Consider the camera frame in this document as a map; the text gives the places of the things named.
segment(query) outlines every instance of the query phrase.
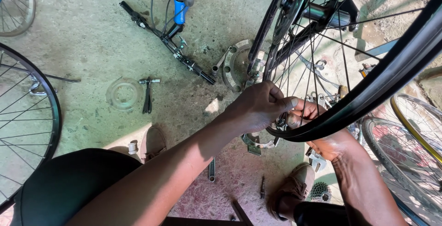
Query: bicycle rim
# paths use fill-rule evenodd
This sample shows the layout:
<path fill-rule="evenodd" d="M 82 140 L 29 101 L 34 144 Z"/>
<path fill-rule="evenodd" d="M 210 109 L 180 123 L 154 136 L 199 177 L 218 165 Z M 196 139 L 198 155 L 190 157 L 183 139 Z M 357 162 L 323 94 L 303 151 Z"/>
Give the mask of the bicycle rim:
<path fill-rule="evenodd" d="M 367 118 L 362 133 L 385 169 L 384 182 L 411 211 L 430 224 L 442 223 L 442 170 L 438 162 L 399 123 Z"/>
<path fill-rule="evenodd" d="M 0 36 L 16 36 L 26 31 L 35 16 L 34 0 L 0 0 Z"/>
<path fill-rule="evenodd" d="M 313 3 L 321 5 L 328 4 L 330 1 L 306 0 L 304 7 L 300 10 L 301 13 L 297 14 L 296 18 L 305 17 L 307 9 L 312 11 L 310 6 Z M 329 31 L 332 28 L 334 30 L 336 28 L 336 26 L 330 27 L 331 20 L 322 22 L 317 19 L 313 20 L 312 16 L 310 16 L 311 13 L 307 18 L 295 20 L 293 27 L 287 32 L 288 35 L 279 44 L 272 45 L 266 63 L 266 70 L 264 71 L 264 78 L 273 81 L 283 91 L 285 96 L 294 95 L 306 98 L 310 95 L 309 92 L 312 91 L 315 94 L 312 96 L 316 97 L 317 101 L 318 96 L 321 93 L 325 93 L 323 91 L 325 88 L 321 90 L 323 86 L 327 87 L 327 89 L 337 89 L 335 85 L 348 89 L 349 93 L 340 94 L 335 92 L 338 94 L 338 96 L 334 97 L 336 98 L 336 103 L 328 111 L 319 115 L 318 118 L 299 128 L 290 129 L 286 126 L 273 126 L 267 128 L 267 131 L 276 137 L 293 142 L 319 139 L 348 126 L 372 111 L 386 99 L 389 99 L 391 95 L 411 81 L 417 73 L 431 62 L 439 54 L 439 49 L 442 49 L 442 31 L 440 30 L 442 28 L 441 2 L 442 0 L 430 0 L 384 58 L 378 58 L 362 51 L 373 59 L 378 60 L 379 63 L 367 77 L 363 79 L 361 77 L 362 80 L 357 84 L 350 84 L 347 70 L 349 54 L 346 54 L 346 51 L 349 49 L 355 51 L 356 48 L 343 43 L 343 31 L 339 30 L 336 32 L 338 40 L 334 40 L 327 36 L 327 30 Z M 328 15 L 328 18 L 336 19 L 341 17 L 340 7 L 335 6 L 334 8 L 333 12 L 330 12 L 331 15 Z M 407 13 L 416 11 L 414 9 L 407 11 Z M 394 18 L 404 13 L 390 14 L 382 18 Z M 348 24 L 346 27 L 350 29 L 351 25 L 362 22 Z M 335 85 L 332 86 L 323 79 L 321 82 L 320 77 L 313 73 L 313 71 L 321 68 L 318 64 L 321 58 L 315 57 L 315 54 L 323 39 L 329 41 L 333 39 L 334 41 L 332 42 L 337 41 L 340 45 L 338 48 L 339 52 L 337 51 L 337 53 L 340 54 L 342 59 L 340 68 L 343 70 L 341 74 L 343 80 L 339 82 L 339 85 L 334 83 Z M 301 65 L 302 68 L 294 72 L 293 70 L 298 65 Z M 298 86 L 304 86 L 304 89 L 297 90 Z"/>
<path fill-rule="evenodd" d="M 400 122 L 442 165 L 442 111 L 404 93 L 396 93 L 390 103 Z"/>
<path fill-rule="evenodd" d="M 61 110 L 44 74 L 0 43 L 0 214 L 41 164 L 52 158 L 61 134 Z"/>

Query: black tire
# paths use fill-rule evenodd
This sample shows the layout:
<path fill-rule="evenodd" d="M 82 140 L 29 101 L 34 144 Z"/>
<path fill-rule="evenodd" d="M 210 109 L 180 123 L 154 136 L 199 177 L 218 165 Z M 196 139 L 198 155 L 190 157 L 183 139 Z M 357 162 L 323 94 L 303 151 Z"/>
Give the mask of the black tire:
<path fill-rule="evenodd" d="M 396 179 L 396 181 L 399 182 L 407 192 L 414 196 L 414 198 L 421 203 L 422 207 L 425 207 L 427 211 L 433 213 L 435 216 L 442 218 L 442 209 L 437 206 L 434 201 L 428 198 L 428 195 L 422 191 L 422 188 L 415 185 L 378 146 L 371 131 L 371 128 L 376 125 L 393 125 L 401 128 L 404 126 L 381 118 L 366 118 L 362 122 L 362 134 L 368 146 L 373 151 L 373 154 L 378 158 L 385 169 Z"/>
<path fill-rule="evenodd" d="M 267 131 L 292 142 L 312 141 L 335 133 L 389 99 L 441 50 L 442 0 L 430 0 L 388 54 L 336 105 L 299 128 L 281 131 L 268 127 Z"/>
<path fill-rule="evenodd" d="M 58 142 L 61 136 L 61 109 L 60 103 L 58 101 L 57 95 L 55 93 L 54 88 L 46 78 L 46 76 L 34 65 L 31 61 L 29 61 L 25 56 L 19 54 L 14 49 L 0 43 L 0 52 L 6 53 L 12 59 L 18 61 L 22 66 L 24 66 L 28 72 L 30 72 L 36 79 L 40 82 L 43 90 L 46 92 L 47 97 L 49 99 L 49 103 L 51 105 L 52 110 L 52 132 L 50 135 L 50 140 L 45 151 L 44 157 L 39 162 L 37 169 L 43 163 L 47 162 L 52 158 L 55 153 L 55 150 L 58 146 Z M 2 204 L 0 204 L 0 214 L 2 214 L 5 210 L 7 210 L 10 206 L 14 204 L 14 197 L 17 194 L 17 191 L 6 199 Z"/>

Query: blue bicycle frame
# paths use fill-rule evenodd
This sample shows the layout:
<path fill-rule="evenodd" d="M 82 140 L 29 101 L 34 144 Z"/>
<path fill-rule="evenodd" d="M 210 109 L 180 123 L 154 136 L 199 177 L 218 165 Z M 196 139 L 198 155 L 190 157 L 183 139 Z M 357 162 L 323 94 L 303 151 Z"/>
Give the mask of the blue bicycle frame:
<path fill-rule="evenodd" d="M 177 25 L 183 25 L 186 22 L 186 12 L 189 9 L 189 7 L 185 7 L 184 2 L 182 2 L 182 1 L 173 0 L 173 3 L 175 6 L 175 13 L 174 14 L 177 15 L 179 13 L 179 15 L 175 16 L 173 21 Z"/>

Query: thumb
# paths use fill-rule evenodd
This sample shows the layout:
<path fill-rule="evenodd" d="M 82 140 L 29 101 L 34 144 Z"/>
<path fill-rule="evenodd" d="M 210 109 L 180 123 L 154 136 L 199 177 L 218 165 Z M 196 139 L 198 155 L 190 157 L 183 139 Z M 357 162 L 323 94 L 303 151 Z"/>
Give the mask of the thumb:
<path fill-rule="evenodd" d="M 278 112 L 284 113 L 293 109 L 298 104 L 298 98 L 295 96 L 284 97 L 283 99 L 278 99 L 275 103 L 278 108 Z"/>

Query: concrete floor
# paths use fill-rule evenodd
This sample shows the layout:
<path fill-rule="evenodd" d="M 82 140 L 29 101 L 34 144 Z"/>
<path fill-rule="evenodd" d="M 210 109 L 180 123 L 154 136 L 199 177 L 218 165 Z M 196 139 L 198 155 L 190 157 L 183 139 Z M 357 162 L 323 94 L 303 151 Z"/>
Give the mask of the concrete floor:
<path fill-rule="evenodd" d="M 156 36 L 130 21 L 120 1 L 36 0 L 30 29 L 20 36 L 1 39 L 44 73 L 81 79 L 80 83 L 50 80 L 59 91 L 64 120 L 56 156 L 90 147 L 125 146 L 133 139 L 141 141 L 152 123 L 163 127 L 170 148 L 213 120 L 236 98 L 221 78 L 211 86 L 186 70 Z M 125 1 L 136 11 L 151 13 L 150 0 Z M 155 0 L 152 12 L 157 26 L 163 25 L 167 1 Z M 189 45 L 186 53 L 208 71 L 230 45 L 254 38 L 270 1 L 196 0 L 181 34 Z M 361 8 L 362 20 L 425 5 L 424 0 L 355 3 Z M 369 49 L 400 36 L 416 15 L 382 20 L 377 25 L 366 23 L 359 33 L 345 33 L 344 39 L 347 44 Z M 339 33 L 330 32 L 329 36 L 338 37 Z M 336 75 L 341 71 L 340 51 L 337 45 L 330 45 L 322 53 L 330 63 L 328 76 L 338 83 L 343 82 Z M 353 61 L 349 68 L 354 86 L 362 79 L 357 72 L 360 63 Z M 108 105 L 106 91 L 112 82 L 120 77 L 138 80 L 147 76 L 161 78 L 161 83 L 152 85 L 152 114 L 142 115 L 141 104 L 129 113 Z M 218 110 L 208 113 L 206 108 L 211 103 L 217 103 Z M 255 225 L 290 225 L 267 214 L 265 201 L 259 198 L 261 177 L 266 177 L 266 193 L 270 195 L 304 161 L 305 151 L 303 143 L 283 141 L 258 157 L 247 153 L 246 145 L 235 139 L 216 156 L 217 181 L 208 182 L 207 171 L 202 172 L 169 215 L 227 220 L 233 214 L 230 201 L 235 198 Z M 333 202 L 342 203 L 330 167 L 317 177 L 332 185 Z"/>

